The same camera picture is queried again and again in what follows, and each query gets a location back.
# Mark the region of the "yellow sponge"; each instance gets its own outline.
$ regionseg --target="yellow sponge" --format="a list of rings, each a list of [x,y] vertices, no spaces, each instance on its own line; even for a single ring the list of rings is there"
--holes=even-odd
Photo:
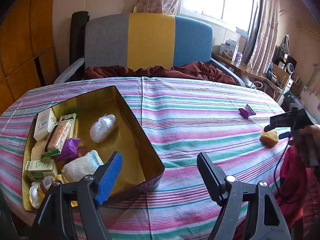
[[[268,148],[273,148],[278,143],[278,133],[275,130],[271,130],[269,132],[265,132],[264,130],[261,131],[260,141],[263,145],[267,146]]]

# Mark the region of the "metal bolt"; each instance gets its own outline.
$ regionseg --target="metal bolt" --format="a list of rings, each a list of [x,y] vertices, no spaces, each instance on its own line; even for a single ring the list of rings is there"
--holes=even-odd
[[[235,176],[232,176],[232,175],[228,175],[228,176],[227,176],[227,181],[229,181],[229,182],[235,182],[235,181],[236,181],[236,177],[235,177]]]
[[[91,181],[91,180],[93,180],[93,175],[85,175],[85,176],[84,176],[84,179],[85,179],[86,181]]]
[[[266,183],[264,180],[259,181],[259,184],[260,184],[261,187],[268,186],[268,183]]]
[[[51,185],[55,187],[55,186],[60,185],[60,183],[61,183],[60,180],[55,180],[55,181],[53,181],[53,182],[51,183]]]

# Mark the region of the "purple snack bag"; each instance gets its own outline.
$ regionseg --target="purple snack bag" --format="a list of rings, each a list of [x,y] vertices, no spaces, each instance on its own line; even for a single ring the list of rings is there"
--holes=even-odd
[[[60,154],[55,156],[55,161],[66,161],[77,157],[80,138],[70,138],[65,141]]]
[[[242,117],[246,120],[248,120],[250,115],[256,115],[256,113],[252,110],[252,108],[249,105],[246,105],[243,108],[238,108],[238,110]]]

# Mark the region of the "person's hand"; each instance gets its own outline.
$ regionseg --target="person's hand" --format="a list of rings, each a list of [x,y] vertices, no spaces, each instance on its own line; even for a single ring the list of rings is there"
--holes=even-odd
[[[299,134],[302,136],[311,135],[313,137],[316,147],[318,148],[318,159],[320,160],[320,125],[308,125],[299,130]],[[308,166],[308,147],[306,141],[302,139],[298,142],[298,140],[293,139],[289,142],[289,144],[294,146],[297,154],[301,156],[305,165]]]

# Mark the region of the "maroon bedding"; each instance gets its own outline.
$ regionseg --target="maroon bedding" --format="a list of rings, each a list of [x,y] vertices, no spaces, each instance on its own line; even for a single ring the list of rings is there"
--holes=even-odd
[[[128,67],[109,66],[109,67],[88,67],[84,71],[85,79],[107,78],[107,77],[169,77],[187,78],[197,80],[207,80],[236,85],[235,80],[223,73],[212,65],[202,62],[188,63],[180,67],[166,69],[162,66],[140,68],[136,71]]]

